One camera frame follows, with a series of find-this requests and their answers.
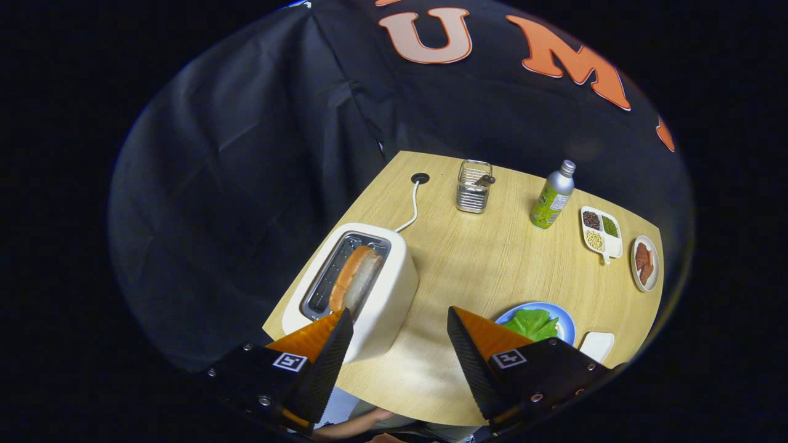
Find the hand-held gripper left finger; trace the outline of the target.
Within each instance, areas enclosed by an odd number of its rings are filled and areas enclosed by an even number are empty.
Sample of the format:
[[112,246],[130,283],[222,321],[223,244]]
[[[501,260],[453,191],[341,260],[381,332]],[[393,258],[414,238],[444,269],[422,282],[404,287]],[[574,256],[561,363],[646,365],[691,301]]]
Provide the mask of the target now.
[[243,344],[206,367],[206,390],[267,427],[313,431],[352,336],[344,308],[270,344]]

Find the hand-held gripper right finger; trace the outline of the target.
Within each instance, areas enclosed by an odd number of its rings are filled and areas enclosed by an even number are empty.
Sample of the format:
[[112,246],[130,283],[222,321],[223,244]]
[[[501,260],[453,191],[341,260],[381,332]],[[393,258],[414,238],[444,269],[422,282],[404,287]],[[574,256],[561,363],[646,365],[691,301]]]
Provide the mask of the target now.
[[489,425],[534,425],[615,374],[559,338],[530,340],[458,306],[448,308],[447,332]]

